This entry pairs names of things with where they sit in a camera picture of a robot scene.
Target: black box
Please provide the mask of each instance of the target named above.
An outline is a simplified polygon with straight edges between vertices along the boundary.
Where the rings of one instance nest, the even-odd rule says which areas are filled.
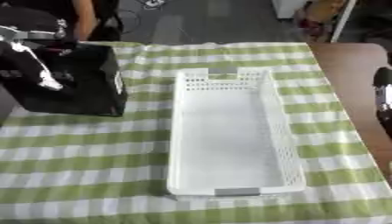
[[[40,87],[0,57],[0,82],[25,109],[91,116],[123,115],[128,96],[112,47],[78,44],[67,51],[41,47],[34,52],[67,91]]]

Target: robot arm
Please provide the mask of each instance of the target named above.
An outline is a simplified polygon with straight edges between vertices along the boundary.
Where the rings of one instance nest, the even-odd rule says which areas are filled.
[[[6,39],[0,34],[0,55],[11,61],[22,74],[43,88],[61,90],[63,86],[53,77],[49,69],[35,55],[32,49],[20,42]]]

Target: gray label on basket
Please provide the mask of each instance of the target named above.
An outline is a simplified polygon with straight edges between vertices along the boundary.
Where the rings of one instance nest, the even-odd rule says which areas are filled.
[[[233,188],[233,189],[215,189],[216,196],[255,196],[260,195],[259,188]]]
[[[225,67],[210,67],[208,68],[209,74],[237,74],[236,66],[225,66]]]

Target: basket handle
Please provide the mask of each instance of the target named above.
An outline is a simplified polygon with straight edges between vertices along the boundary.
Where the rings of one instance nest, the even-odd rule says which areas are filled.
[[[240,76],[237,73],[220,73],[206,75],[205,79],[209,82],[230,83],[237,82]]]
[[[215,189],[215,196],[230,197],[230,196],[260,196],[259,188],[228,188]]]

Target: table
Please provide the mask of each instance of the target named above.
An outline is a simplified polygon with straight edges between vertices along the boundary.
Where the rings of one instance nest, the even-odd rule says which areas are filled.
[[[311,49],[387,178],[389,162],[392,162],[392,142],[375,117],[372,88],[375,71],[388,64],[385,50],[375,44],[315,44]]]
[[[0,222],[392,221],[392,192],[308,45],[111,45],[129,92],[123,117],[17,108],[0,129]],[[187,69],[222,67],[273,73],[297,139],[303,192],[188,201],[168,195],[174,78]]]

